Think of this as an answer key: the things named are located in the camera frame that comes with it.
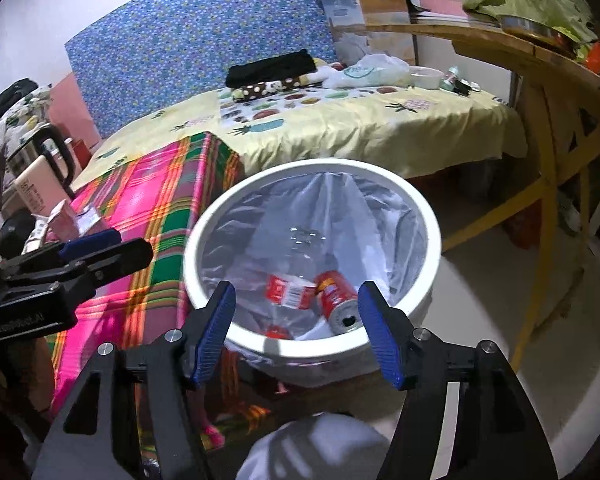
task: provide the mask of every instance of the wooden table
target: wooden table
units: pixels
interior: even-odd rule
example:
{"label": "wooden table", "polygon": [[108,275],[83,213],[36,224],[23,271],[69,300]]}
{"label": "wooden table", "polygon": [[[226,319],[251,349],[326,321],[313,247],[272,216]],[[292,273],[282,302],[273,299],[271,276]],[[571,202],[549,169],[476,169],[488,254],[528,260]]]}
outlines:
{"label": "wooden table", "polygon": [[[515,72],[522,78],[516,109],[525,124],[532,179],[506,202],[443,241],[443,251],[459,245],[541,201],[540,247],[531,298],[516,347],[510,358],[518,370],[534,331],[547,328],[564,305],[542,323],[540,307],[547,293],[552,267],[552,243],[558,221],[557,189],[576,174],[580,179],[580,250],[582,260],[589,240],[588,164],[600,155],[600,77],[560,54],[505,34],[498,28],[449,22],[411,25],[374,25],[374,32],[404,32],[451,40],[456,53]],[[585,135],[580,109],[597,121]],[[570,150],[572,139],[576,148]]]}

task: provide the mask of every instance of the cardboard box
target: cardboard box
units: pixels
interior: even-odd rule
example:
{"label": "cardboard box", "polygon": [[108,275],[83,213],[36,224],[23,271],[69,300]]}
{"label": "cardboard box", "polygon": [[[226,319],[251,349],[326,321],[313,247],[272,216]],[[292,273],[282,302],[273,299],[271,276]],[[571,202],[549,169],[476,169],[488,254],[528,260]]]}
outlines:
{"label": "cardboard box", "polygon": [[417,64],[412,34],[369,32],[367,25],[411,23],[407,0],[321,0],[338,61],[347,66],[365,54],[387,54]]}

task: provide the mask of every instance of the black round object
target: black round object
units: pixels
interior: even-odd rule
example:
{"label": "black round object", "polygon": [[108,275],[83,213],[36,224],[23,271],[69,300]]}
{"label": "black round object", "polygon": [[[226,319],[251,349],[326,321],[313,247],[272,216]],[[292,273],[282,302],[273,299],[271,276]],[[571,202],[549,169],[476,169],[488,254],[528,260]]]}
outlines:
{"label": "black round object", "polygon": [[35,226],[36,219],[25,208],[5,220],[0,229],[0,256],[9,260],[21,254]]}

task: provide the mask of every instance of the plastic bottle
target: plastic bottle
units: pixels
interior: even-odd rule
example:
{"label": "plastic bottle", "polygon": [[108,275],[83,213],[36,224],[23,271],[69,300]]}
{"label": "plastic bottle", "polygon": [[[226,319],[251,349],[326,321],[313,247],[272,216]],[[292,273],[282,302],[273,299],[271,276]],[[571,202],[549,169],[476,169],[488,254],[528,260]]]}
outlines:
{"label": "plastic bottle", "polygon": [[456,81],[460,79],[460,69],[457,66],[452,66],[446,71],[445,76],[440,82],[440,88],[453,92],[456,86]]}
{"label": "plastic bottle", "polygon": [[290,339],[288,327],[297,310],[309,310],[315,297],[314,279],[322,257],[323,238],[318,231],[298,227],[289,229],[289,244],[280,272],[270,275],[266,297],[273,304],[272,319],[266,335]]}

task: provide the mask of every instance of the metal pan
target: metal pan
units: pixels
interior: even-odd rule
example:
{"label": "metal pan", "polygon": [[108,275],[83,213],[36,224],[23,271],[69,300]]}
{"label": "metal pan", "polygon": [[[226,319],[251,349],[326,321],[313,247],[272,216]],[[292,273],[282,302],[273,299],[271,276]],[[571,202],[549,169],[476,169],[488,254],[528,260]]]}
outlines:
{"label": "metal pan", "polygon": [[517,36],[572,59],[576,57],[576,42],[554,28],[527,18],[507,14],[498,16],[498,21],[500,22],[500,28],[507,34]]}

